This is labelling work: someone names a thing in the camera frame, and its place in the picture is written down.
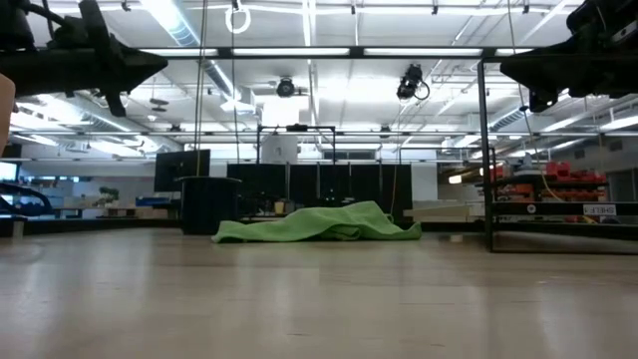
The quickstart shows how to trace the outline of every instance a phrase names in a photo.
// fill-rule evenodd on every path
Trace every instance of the cable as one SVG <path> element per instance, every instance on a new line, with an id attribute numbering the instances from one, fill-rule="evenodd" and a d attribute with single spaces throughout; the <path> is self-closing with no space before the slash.
<path id="1" fill-rule="evenodd" d="M 511 20 L 511 0 L 507 0 L 507 21 L 509 22 L 509 36 L 511 38 L 511 49 L 513 50 L 514 55 L 516 55 L 516 38 L 514 35 L 513 21 Z M 538 156 L 538 146 L 536 145 L 536 140 L 534 139 L 534 134 L 533 134 L 533 131 L 531 130 L 531 126 L 529 125 L 529 118 L 527 117 L 527 108 L 525 105 L 525 98 L 522 94 L 522 86 L 520 84 L 518 84 L 518 96 L 520 97 L 520 110 L 522 111 L 522 114 L 525 118 L 525 125 L 527 127 L 527 132 L 529 133 L 529 141 L 531 142 L 531 145 L 534 148 L 534 153 L 536 155 L 536 166 L 540 170 L 540 177 L 542 178 L 542 184 L 544 185 L 545 190 L 547 190 L 547 192 L 551 194 L 552 197 L 554 197 L 558 201 L 563 202 L 564 200 L 560 198 L 558 195 L 556 195 L 556 193 L 554 193 L 553 190 L 551 190 L 551 188 L 549 187 L 549 184 L 547 183 L 547 178 L 545 177 L 545 173 L 543 172 L 543 170 L 541 170 L 540 158 Z M 588 222 L 594 222 L 594 223 L 596 222 L 595 220 L 587 216 L 584 216 L 583 218 L 585 218 L 585 220 Z"/>

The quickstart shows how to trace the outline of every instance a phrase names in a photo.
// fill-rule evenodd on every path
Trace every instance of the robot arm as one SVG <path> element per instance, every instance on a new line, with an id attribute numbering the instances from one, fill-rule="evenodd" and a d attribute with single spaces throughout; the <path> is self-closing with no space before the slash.
<path id="1" fill-rule="evenodd" d="M 0 0 L 0 74 L 15 84 L 16 97 L 99 89 L 114 116 L 126 111 L 120 93 L 130 92 L 168 65 L 161 56 L 131 49 L 109 34 L 95 0 L 79 4 L 82 19 L 51 13 L 28 0 Z M 37 50 L 26 21 L 35 13 L 60 27 L 45 50 Z"/>

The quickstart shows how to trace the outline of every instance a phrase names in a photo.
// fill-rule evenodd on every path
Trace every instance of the black trash can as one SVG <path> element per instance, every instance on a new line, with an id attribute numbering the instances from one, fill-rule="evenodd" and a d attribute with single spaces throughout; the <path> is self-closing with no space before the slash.
<path id="1" fill-rule="evenodd" d="M 237 220 L 239 179 L 186 177 L 181 181 L 181 231 L 213 235 L 223 220 Z"/>

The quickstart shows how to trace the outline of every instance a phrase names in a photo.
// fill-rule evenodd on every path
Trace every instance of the black pole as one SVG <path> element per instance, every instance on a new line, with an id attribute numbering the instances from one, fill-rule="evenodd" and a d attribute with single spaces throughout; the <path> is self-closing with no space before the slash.
<path id="1" fill-rule="evenodd" d="M 261 160 L 261 125 L 257 126 L 257 164 Z"/>
<path id="2" fill-rule="evenodd" d="M 337 129 L 332 128 L 332 195 L 337 196 Z"/>
<path id="3" fill-rule="evenodd" d="M 493 251 L 493 215 L 491 175 L 489 173 L 489 138 L 487 134 L 487 102 L 485 91 L 485 67 L 483 61 L 478 63 L 478 114 L 480 117 L 480 150 L 482 152 L 482 193 L 485 205 L 485 248 Z"/>

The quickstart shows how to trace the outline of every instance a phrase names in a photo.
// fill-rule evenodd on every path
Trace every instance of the monitor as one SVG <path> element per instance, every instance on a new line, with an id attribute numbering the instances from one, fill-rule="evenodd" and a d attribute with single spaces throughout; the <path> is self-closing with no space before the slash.
<path id="1" fill-rule="evenodd" d="M 210 150 L 158 154 L 155 191 L 180 191 L 181 183 L 177 179 L 208 176 L 209 172 Z"/>

